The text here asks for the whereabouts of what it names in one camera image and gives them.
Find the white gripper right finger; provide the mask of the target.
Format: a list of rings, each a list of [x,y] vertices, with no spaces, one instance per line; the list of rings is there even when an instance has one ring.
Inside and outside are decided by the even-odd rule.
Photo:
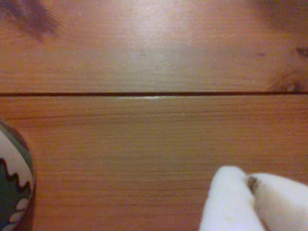
[[[255,211],[270,231],[308,229],[308,186],[267,173],[248,176]]]

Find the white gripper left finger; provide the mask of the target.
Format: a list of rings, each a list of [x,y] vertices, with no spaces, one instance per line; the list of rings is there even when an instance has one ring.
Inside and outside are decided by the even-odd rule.
[[[199,230],[264,231],[254,205],[246,173],[235,166],[220,167],[211,181]]]

